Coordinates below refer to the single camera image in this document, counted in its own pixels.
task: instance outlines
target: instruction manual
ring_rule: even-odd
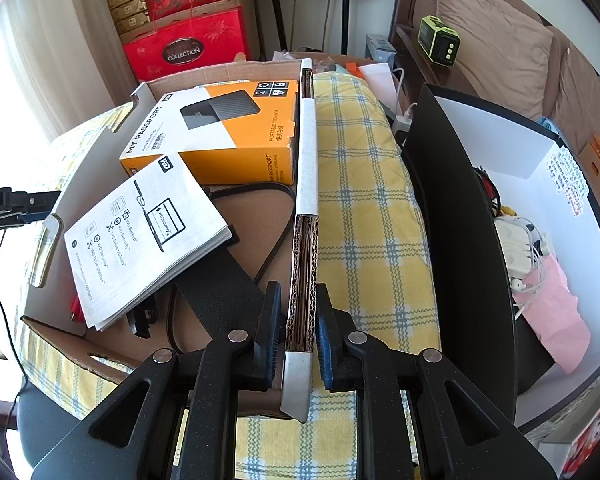
[[[108,328],[229,238],[180,155],[153,161],[64,234],[87,325]]]

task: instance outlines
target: oval label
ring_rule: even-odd
[[[162,58],[173,65],[182,65],[197,60],[204,50],[204,45],[193,38],[182,38],[172,41],[162,50]]]

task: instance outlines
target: brown sofa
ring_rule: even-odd
[[[417,44],[417,28],[428,14],[460,35],[454,67],[434,65]],[[576,157],[594,134],[600,138],[600,76],[560,30],[522,0],[397,0],[391,32],[408,76],[416,67],[425,82],[477,95],[533,120],[548,117]],[[411,83],[411,94],[419,83]]]

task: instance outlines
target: yellow-green radio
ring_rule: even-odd
[[[460,36],[452,28],[445,27],[439,18],[425,16],[420,23],[418,43],[434,63],[451,66],[456,60]]]

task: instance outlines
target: pink paper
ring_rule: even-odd
[[[544,286],[522,315],[555,362],[570,374],[582,361],[591,332],[578,313],[578,298],[569,292],[567,277],[555,256],[550,254],[541,259],[546,273]],[[535,285],[538,271],[534,270],[522,281]],[[522,293],[513,297],[516,303],[524,303],[529,295]]]

